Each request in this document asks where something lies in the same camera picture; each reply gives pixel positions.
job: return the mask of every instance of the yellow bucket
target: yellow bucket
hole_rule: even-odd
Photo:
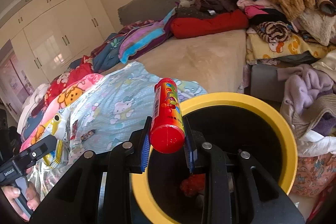
[[[226,152],[245,148],[289,194],[297,149],[290,127],[274,108],[257,98],[226,92],[198,96],[180,106],[191,129]],[[186,202],[190,198],[184,199],[179,190],[179,183],[188,177],[183,157],[182,150],[167,155],[151,150],[146,171],[131,176],[135,199],[154,224],[200,223],[201,210],[190,209]]]

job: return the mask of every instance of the candy wrapper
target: candy wrapper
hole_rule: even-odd
[[[53,135],[58,141],[56,149],[43,157],[46,166],[61,168],[68,164],[70,153],[70,108],[58,110],[46,127],[42,138]]]

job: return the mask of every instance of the finger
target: finger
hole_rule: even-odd
[[[26,216],[25,213],[22,212],[21,214],[19,214],[19,216],[20,216],[21,218],[23,218],[24,220],[29,221],[29,217]]]
[[[32,171],[33,167],[30,167],[26,170],[26,174],[29,174]]]
[[[8,200],[18,198],[20,195],[20,189],[13,186],[2,187],[2,191]]]
[[[33,198],[32,200],[29,200],[29,201],[27,202],[27,206],[28,206],[29,209],[35,211],[36,208],[38,207],[38,205],[39,205],[40,203],[41,203],[41,202],[40,202],[40,199],[37,198],[37,197],[35,197],[35,198]]]
[[[33,198],[36,197],[36,195],[38,195],[38,193],[36,191],[34,184],[31,182],[28,182],[28,188],[26,190],[27,200],[32,200]]]
[[[23,218],[23,211],[22,209],[19,207],[19,205],[17,205],[15,198],[18,198],[20,195],[20,190],[13,187],[13,186],[5,186],[2,188],[6,198],[8,199],[9,203],[12,205],[12,207],[14,208],[14,210],[18,213],[18,215],[20,215]]]

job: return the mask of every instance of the red blanket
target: red blanket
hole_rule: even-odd
[[[171,31],[177,38],[200,37],[202,35],[244,29],[249,26],[249,21],[239,9],[217,15],[210,19],[191,17],[175,18],[171,23]]]
[[[48,107],[53,99],[60,95],[65,88],[91,73],[93,73],[92,59],[84,56],[81,64],[76,69],[61,74],[58,78],[51,82],[50,88],[44,96],[45,106]]]

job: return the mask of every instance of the metal screw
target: metal screw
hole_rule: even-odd
[[[133,144],[131,142],[124,142],[123,143],[123,148],[125,149],[129,149],[133,146]]]
[[[84,153],[84,158],[89,159],[89,158],[92,158],[92,157],[93,157],[93,152],[92,151],[86,151]]]
[[[208,143],[208,142],[205,142],[205,143],[202,143],[202,147],[204,149],[211,149],[212,148],[212,144]]]
[[[246,151],[241,152],[240,155],[243,159],[249,159],[251,156],[250,153]]]

